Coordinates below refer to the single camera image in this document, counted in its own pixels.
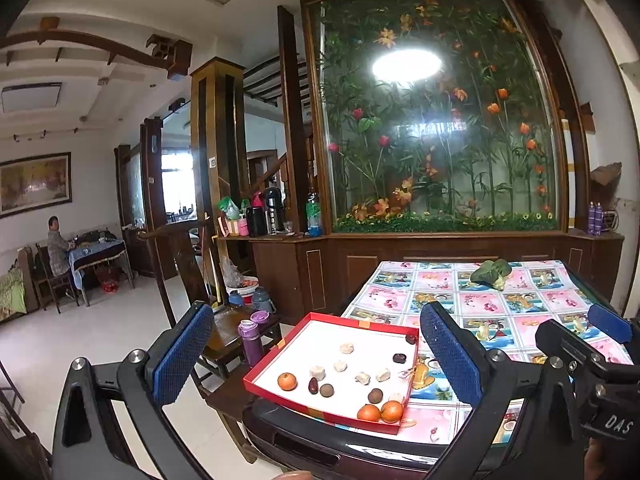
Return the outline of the person's right hand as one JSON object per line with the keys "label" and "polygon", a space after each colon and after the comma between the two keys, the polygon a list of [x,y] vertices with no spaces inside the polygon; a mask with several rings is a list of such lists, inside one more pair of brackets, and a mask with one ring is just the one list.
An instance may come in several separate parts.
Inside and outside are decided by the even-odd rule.
{"label": "person's right hand", "polygon": [[595,438],[589,440],[588,450],[585,455],[584,479],[599,480],[605,472],[605,446]]}

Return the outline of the person's left hand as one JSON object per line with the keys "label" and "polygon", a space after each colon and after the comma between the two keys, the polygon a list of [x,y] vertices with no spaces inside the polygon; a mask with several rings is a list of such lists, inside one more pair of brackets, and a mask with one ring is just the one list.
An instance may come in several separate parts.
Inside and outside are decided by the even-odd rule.
{"label": "person's left hand", "polygon": [[292,470],[279,474],[272,480],[314,480],[314,476],[310,471],[306,470]]}

